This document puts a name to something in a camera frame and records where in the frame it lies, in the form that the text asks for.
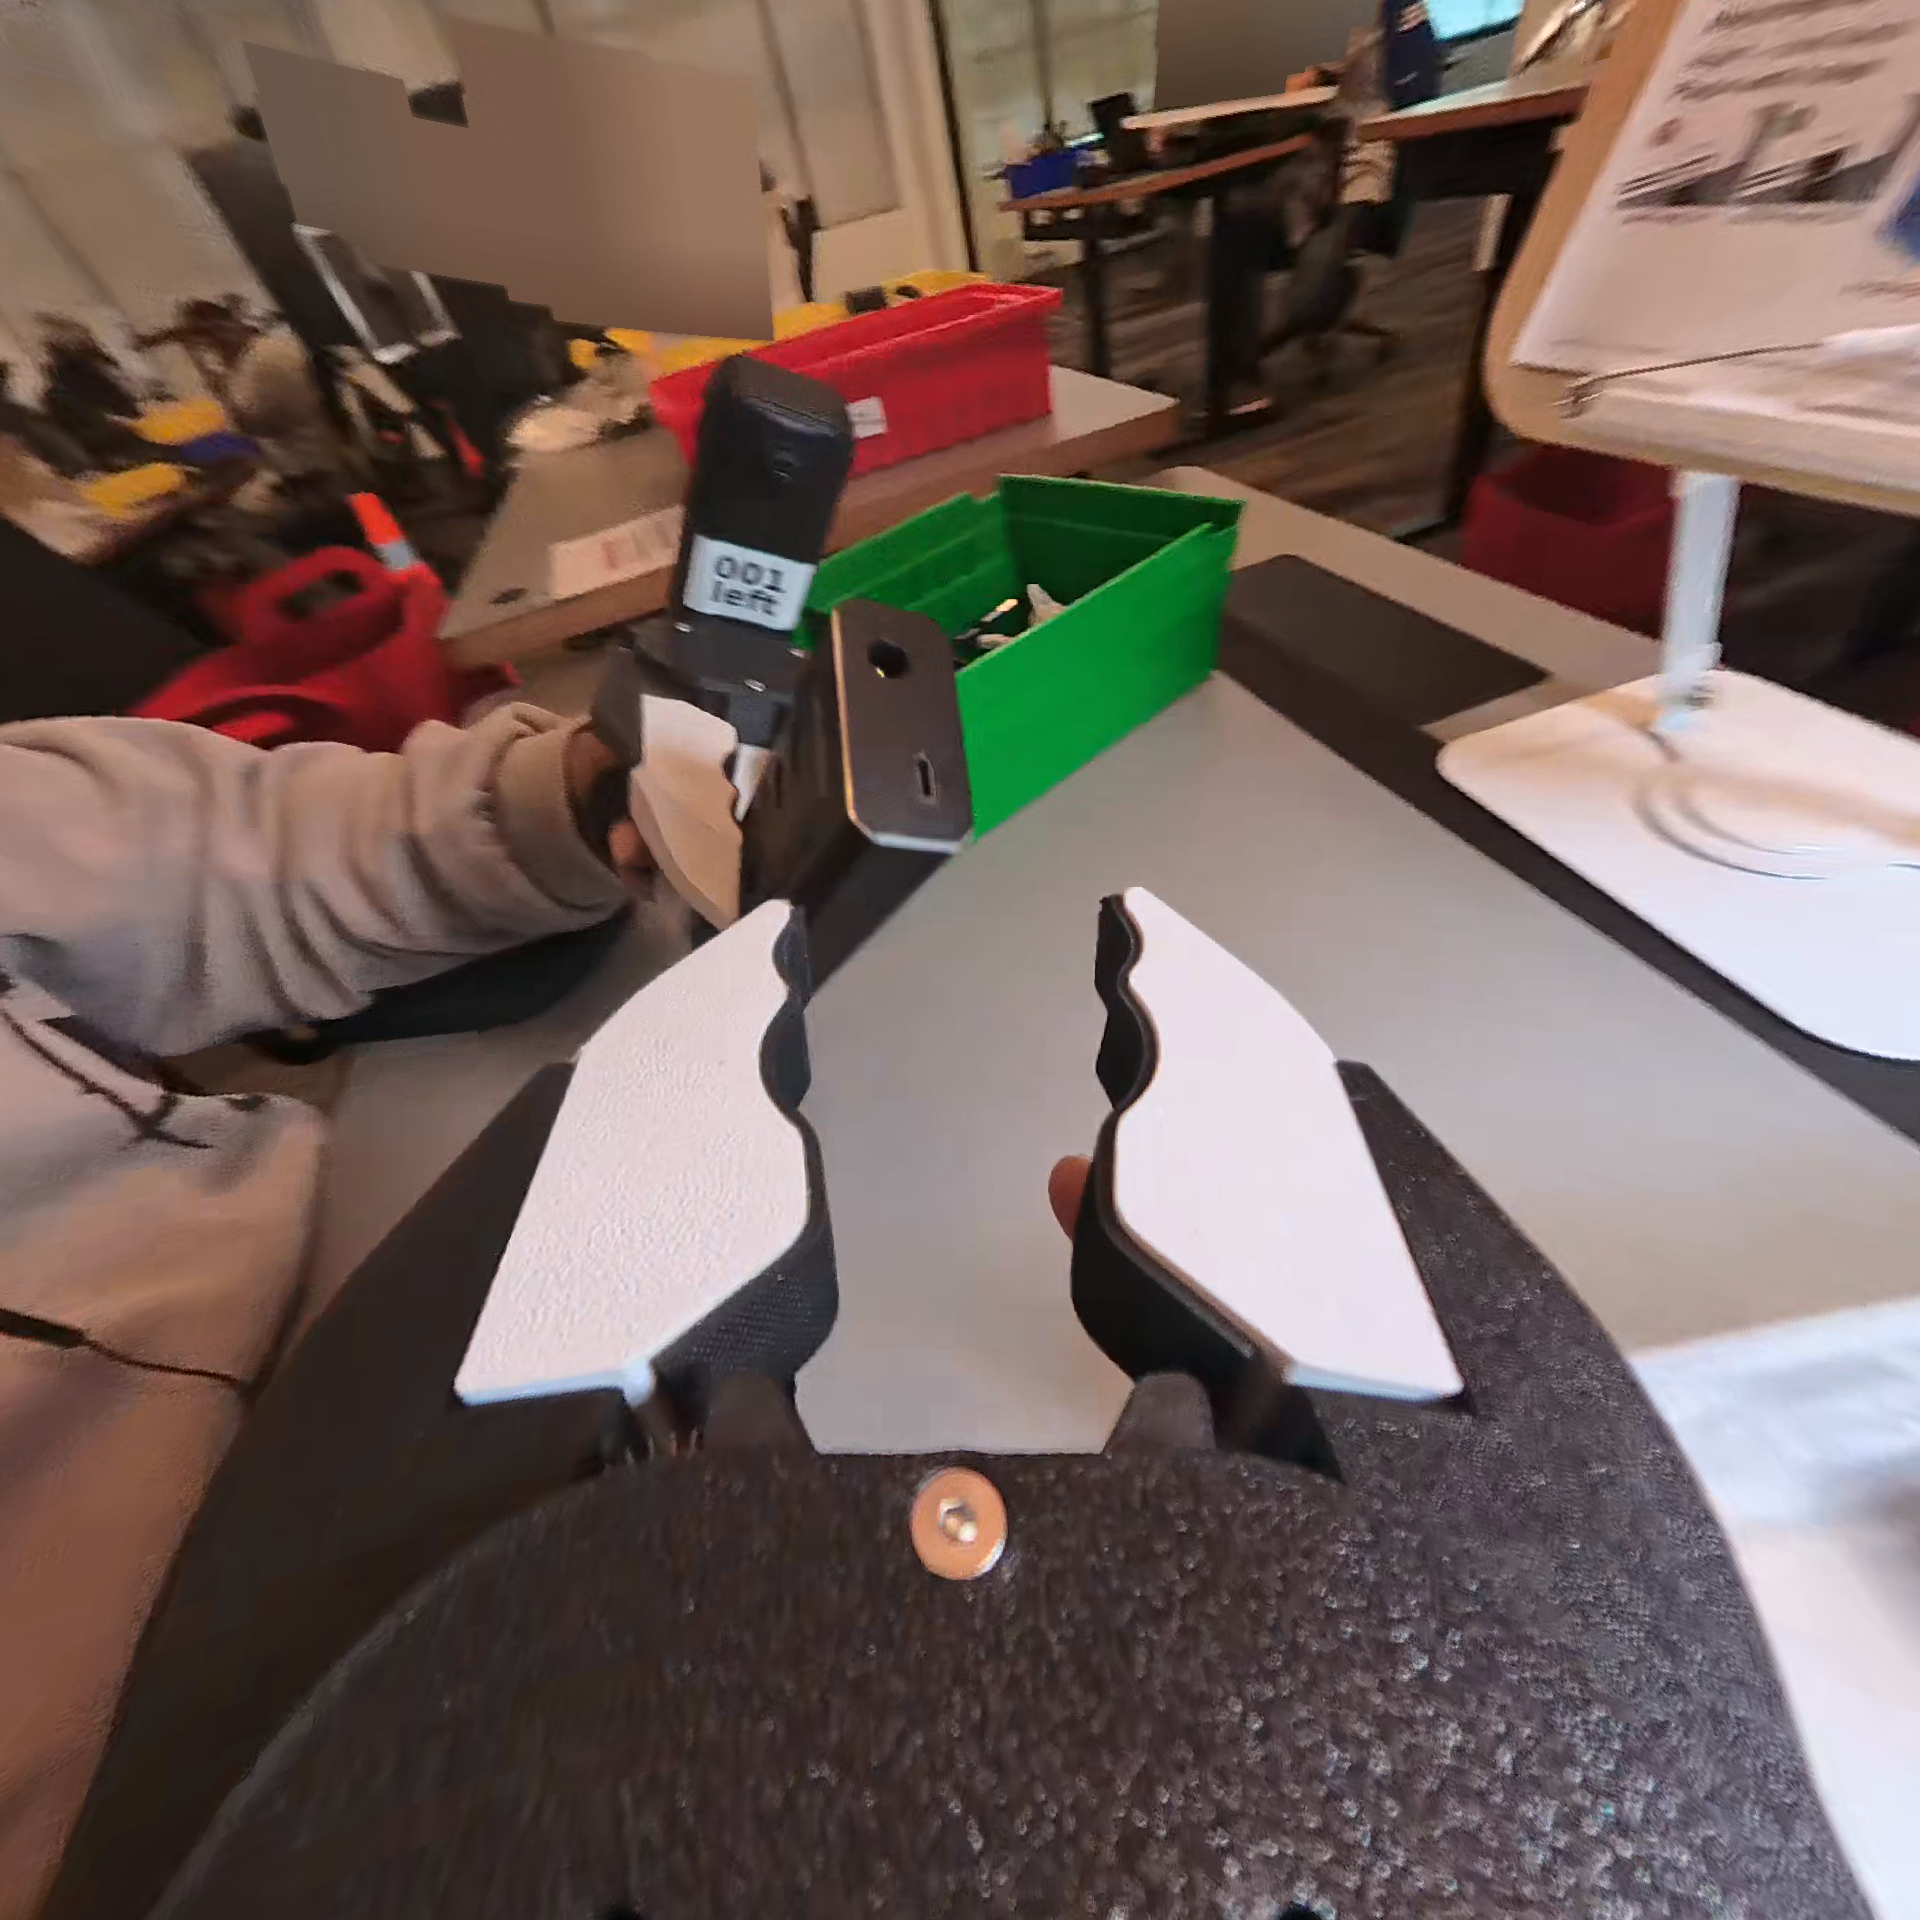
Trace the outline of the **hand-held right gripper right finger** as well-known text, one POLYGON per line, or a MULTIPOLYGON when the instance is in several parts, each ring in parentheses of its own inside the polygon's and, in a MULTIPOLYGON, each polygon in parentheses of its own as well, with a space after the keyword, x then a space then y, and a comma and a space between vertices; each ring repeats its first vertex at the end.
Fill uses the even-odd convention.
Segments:
POLYGON ((1286 1387, 1447 1404, 1467 1381, 1338 1057, 1165 900, 1098 904, 1096 1132, 1072 1302, 1129 1378, 1186 1373, 1215 1412, 1286 1387))

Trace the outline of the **person's left forearm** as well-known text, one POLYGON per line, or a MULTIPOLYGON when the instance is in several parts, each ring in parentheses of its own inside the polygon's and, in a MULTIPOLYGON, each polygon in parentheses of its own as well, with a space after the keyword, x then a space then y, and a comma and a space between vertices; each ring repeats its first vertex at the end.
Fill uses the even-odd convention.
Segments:
POLYGON ((109 1043, 174 1055, 600 926, 627 893, 574 819, 578 741, 523 705, 395 754, 9 726, 4 971, 109 1043))

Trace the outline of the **red bin under desk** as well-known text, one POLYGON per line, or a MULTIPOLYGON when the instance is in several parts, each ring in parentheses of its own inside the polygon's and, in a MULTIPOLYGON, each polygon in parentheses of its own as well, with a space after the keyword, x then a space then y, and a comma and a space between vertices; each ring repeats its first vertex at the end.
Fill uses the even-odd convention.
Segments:
POLYGON ((1476 477, 1461 511, 1460 566, 1657 636, 1670 506, 1667 468, 1525 444, 1476 477))

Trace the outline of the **green plastic bin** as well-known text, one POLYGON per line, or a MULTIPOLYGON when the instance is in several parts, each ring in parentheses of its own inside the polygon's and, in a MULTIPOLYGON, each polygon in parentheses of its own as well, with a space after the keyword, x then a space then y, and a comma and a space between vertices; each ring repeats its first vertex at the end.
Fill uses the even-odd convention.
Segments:
POLYGON ((947 634, 1026 583, 1064 612, 976 661, 955 653, 986 838, 1182 699, 1218 661, 1238 499, 1095 480, 1005 477, 818 566, 809 616, 871 597, 947 634))

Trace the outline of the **orange cone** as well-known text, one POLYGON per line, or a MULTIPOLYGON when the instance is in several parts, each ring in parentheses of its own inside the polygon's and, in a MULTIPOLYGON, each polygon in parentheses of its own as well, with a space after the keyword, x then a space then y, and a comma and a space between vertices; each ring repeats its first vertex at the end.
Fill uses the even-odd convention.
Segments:
POLYGON ((400 518, 378 494, 348 494, 348 511, 372 557, 387 576, 438 591, 436 573, 420 557, 400 518))

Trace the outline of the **black usb hub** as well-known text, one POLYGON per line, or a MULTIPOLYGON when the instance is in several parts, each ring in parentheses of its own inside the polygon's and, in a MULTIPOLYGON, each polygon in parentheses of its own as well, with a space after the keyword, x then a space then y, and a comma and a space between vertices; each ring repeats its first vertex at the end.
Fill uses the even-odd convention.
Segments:
POLYGON ((745 812, 738 907, 786 900, 816 928, 887 914, 972 833, 945 633, 871 597, 839 603, 745 812))

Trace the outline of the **wooden office desk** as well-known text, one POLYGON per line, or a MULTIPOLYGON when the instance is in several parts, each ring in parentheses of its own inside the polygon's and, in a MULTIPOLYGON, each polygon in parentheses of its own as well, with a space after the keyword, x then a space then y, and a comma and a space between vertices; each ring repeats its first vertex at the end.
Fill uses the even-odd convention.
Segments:
POLYGON ((1418 204, 1498 202, 1489 262, 1481 272, 1476 327, 1449 466, 1437 510, 1391 539, 1422 545, 1449 535, 1495 444, 1497 420, 1482 361, 1505 277, 1525 244, 1554 168, 1562 127, 1582 109, 1585 80, 1516 80, 1447 94, 1361 123, 1363 140, 1397 149, 1399 174, 1418 204))
MULTIPOLYGON (((1058 186, 1043 192, 1009 192, 996 209, 1015 215, 1021 225, 1067 223, 1075 241, 1075 281, 1082 303, 1082 339, 1087 373, 1096 378, 1111 376, 1111 299, 1109 299, 1109 230, 1111 215, 1125 204, 1153 204, 1165 198, 1193 202, 1211 215, 1211 225, 1229 204, 1231 189, 1241 180, 1262 180, 1282 162, 1313 149, 1315 132, 1301 131, 1280 140, 1252 147, 1234 147, 1209 159, 1159 166, 1131 174, 1107 174, 1091 184, 1058 186)), ((1209 240, 1204 270, 1204 355, 1202 385, 1197 392, 1197 437, 1226 437, 1241 427, 1267 424, 1275 416, 1269 401, 1237 402, 1231 396, 1231 319, 1229 319, 1229 272, 1219 265, 1218 240, 1209 240)))

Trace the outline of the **person's left hand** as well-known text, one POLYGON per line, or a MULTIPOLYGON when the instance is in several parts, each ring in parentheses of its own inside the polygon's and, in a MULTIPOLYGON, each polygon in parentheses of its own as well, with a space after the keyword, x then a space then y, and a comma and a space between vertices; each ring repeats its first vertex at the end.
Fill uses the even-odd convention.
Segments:
POLYGON ((564 739, 561 783, 587 851, 629 896, 651 896, 659 870, 629 808, 631 770, 587 724, 564 739))

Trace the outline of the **printed instruction sheet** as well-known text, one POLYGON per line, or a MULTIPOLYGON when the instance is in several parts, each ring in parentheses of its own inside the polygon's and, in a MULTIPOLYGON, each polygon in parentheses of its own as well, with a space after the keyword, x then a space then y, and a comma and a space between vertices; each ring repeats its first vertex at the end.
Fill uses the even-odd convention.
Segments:
POLYGON ((1667 370, 1914 327, 1917 4, 1683 4, 1513 361, 1667 370))

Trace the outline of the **black wrist rest pad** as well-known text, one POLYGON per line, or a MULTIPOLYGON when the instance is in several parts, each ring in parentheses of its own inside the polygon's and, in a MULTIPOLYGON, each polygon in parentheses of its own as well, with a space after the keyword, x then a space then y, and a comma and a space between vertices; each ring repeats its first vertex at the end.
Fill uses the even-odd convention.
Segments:
POLYGON ((430 1042, 536 1021, 587 983, 631 918, 631 907, 623 907, 596 926, 473 958, 406 987, 387 987, 344 1019, 296 1021, 253 1032, 242 1043, 277 1065, 309 1068, 357 1047, 430 1042))

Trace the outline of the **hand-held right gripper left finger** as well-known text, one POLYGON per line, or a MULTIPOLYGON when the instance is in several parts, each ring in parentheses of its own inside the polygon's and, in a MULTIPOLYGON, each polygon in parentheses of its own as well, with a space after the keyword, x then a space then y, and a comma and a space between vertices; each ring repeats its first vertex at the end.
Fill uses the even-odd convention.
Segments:
POLYGON ((771 900, 636 987, 564 1071, 452 1373, 467 1408, 614 1394, 704 1428, 723 1386, 793 1398, 835 1322, 809 1093, 809 939, 771 900))

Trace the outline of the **long red plastic bin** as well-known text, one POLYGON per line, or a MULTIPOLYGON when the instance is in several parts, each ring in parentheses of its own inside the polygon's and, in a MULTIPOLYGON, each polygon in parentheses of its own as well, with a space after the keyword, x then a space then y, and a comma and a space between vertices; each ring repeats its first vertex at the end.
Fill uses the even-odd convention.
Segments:
POLYGON ((1062 294, 978 281, 749 348, 835 389, 853 477, 899 468, 1051 413, 1048 323, 1062 294))

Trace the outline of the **red plastic container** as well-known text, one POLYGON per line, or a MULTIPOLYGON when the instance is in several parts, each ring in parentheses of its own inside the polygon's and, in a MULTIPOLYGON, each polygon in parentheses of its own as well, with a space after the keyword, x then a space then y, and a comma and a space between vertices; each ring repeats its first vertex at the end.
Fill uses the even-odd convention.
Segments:
POLYGON ((135 719, 185 724, 277 749, 398 752, 423 724, 468 724, 520 690, 510 667, 457 667, 436 629, 445 596, 423 562, 385 568, 324 546, 236 588, 203 588, 220 643, 147 699, 135 719))

